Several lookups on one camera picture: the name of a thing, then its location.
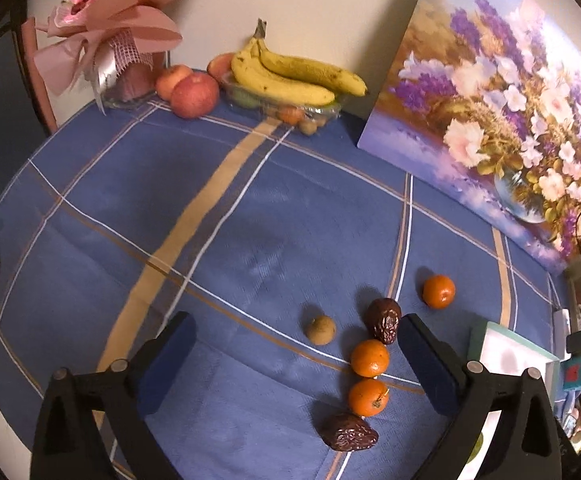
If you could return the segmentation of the small yellow-green longan fruit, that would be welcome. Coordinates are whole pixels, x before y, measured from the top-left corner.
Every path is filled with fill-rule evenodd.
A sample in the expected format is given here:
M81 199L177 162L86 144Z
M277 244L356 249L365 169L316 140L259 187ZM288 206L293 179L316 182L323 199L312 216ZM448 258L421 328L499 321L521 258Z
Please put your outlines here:
M335 338L337 327L329 316L319 315L306 326L305 334L312 344L321 347Z

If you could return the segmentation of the orange tangerine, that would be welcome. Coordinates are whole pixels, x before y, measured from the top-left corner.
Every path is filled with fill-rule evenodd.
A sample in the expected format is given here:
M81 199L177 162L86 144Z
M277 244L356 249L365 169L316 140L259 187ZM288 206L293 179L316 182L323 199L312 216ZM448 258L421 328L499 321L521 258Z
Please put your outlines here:
M388 387L375 378L364 378L356 382L348 393L348 406L360 417L372 417L382 413L388 401Z
M361 377L373 378L384 374L391 362L383 342L368 339L357 344L350 354L350 366Z
M433 275L422 288L422 299L428 308L443 310L455 300L455 282L447 275Z

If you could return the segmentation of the green jujube fruit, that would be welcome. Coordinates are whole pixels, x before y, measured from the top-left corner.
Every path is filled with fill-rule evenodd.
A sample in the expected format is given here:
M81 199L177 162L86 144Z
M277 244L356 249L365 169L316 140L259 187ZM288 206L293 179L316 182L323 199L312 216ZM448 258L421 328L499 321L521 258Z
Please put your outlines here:
M484 444L484 435L483 434L479 434L473 448L471 451L471 454L469 454L469 458L466 460L466 464L469 464L470 462L473 462L473 460L475 460L475 458L477 457L477 455L479 454L479 452L481 452L481 448L483 447Z

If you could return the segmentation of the white tray with green rim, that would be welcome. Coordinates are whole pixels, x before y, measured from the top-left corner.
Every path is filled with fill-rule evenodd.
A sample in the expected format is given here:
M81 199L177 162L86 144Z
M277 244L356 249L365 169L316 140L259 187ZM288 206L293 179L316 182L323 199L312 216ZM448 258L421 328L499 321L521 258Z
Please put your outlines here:
M467 359L481 362L493 374L519 376L526 368L537 368L550 403L554 405L559 360L551 352L504 326L485 320L474 325Z

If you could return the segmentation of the yellow banana bunch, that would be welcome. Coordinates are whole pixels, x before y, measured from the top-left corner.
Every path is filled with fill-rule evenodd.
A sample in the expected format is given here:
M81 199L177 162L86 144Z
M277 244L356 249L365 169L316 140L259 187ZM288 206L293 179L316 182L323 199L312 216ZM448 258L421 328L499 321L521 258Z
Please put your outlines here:
M342 94L368 93L365 81L350 70L271 51L266 45L266 21L261 18L248 43L233 55L231 70L241 86L284 104L323 107Z

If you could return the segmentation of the teal toy box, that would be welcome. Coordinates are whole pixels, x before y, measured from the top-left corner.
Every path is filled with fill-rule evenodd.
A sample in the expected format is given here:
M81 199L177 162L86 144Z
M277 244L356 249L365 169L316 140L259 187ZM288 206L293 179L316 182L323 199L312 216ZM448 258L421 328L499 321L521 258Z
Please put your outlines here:
M572 356L561 363L563 390L581 390L581 356Z

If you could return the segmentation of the blue plaid tablecloth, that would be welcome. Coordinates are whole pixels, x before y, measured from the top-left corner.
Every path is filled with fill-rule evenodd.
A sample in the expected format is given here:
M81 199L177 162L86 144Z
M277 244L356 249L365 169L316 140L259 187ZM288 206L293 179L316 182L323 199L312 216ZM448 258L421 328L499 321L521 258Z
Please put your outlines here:
M129 356L176 311L197 340L155 436L187 479L408 479L445 422L391 349L375 448L341 455L361 316L393 296L456 352L479 320L553 348L565 280L454 200L358 148L343 116L315 136L226 106L186 122L161 103L82 108L0 198L0 411L31 448L59 367ZM424 282L455 282L428 308ZM317 316L336 324L315 346Z

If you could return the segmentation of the dark brown date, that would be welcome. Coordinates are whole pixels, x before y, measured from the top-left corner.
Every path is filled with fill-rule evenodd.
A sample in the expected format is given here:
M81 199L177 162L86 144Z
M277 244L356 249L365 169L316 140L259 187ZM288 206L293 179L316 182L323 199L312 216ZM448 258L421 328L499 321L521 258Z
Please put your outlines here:
M319 435L329 448L337 452L364 451L379 442L379 434L364 419L351 413L327 417Z
M397 301L391 298L377 298L364 312L363 322L370 336L382 344L393 344L397 340L397 330L402 317Z

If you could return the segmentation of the pink flower bouquet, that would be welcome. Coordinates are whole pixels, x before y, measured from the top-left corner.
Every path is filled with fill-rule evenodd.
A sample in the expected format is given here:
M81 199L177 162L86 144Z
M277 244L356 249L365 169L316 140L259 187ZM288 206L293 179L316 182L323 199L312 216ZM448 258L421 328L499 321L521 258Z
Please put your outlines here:
M154 93L158 58L179 46L172 0L67 0L40 27L56 38L33 55L46 88L59 96L79 79L100 110L134 107Z

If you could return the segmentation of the red apple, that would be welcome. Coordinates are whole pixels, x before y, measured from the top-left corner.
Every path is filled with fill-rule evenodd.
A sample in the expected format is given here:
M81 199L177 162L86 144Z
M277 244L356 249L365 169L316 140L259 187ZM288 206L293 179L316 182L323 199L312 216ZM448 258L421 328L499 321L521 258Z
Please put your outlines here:
M171 93L170 107L181 118L199 118L213 111L219 96L216 79L207 73L193 73L176 84Z
M155 90L157 96L164 101L169 102L172 91L180 81L187 78L193 73L193 70L183 64L173 65L165 68L157 77L155 82Z

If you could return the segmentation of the floral canvas painting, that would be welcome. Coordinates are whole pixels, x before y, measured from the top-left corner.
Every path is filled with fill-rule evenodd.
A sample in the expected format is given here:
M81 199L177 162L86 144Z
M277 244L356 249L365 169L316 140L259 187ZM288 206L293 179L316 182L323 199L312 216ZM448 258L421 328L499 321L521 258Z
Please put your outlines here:
M545 268L581 249L581 51L559 0L417 0L359 145Z

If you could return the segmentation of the clear plastic fruit tray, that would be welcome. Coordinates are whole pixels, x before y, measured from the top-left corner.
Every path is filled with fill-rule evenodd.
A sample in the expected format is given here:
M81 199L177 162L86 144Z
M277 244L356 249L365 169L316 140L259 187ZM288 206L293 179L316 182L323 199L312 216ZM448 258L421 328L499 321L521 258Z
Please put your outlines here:
M281 120L305 136L312 136L328 122L337 119L345 100L343 96L338 96L332 103L323 106L289 104L247 89L236 81L231 72L221 76L220 86L228 104L236 110Z

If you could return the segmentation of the white power strip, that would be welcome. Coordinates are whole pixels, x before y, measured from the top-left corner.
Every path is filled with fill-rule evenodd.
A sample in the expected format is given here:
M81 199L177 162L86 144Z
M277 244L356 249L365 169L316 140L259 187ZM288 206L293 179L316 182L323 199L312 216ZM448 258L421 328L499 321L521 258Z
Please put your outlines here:
M571 333L571 316L567 309L560 309L553 312L553 353L561 360L565 361L571 357L566 348L567 336Z

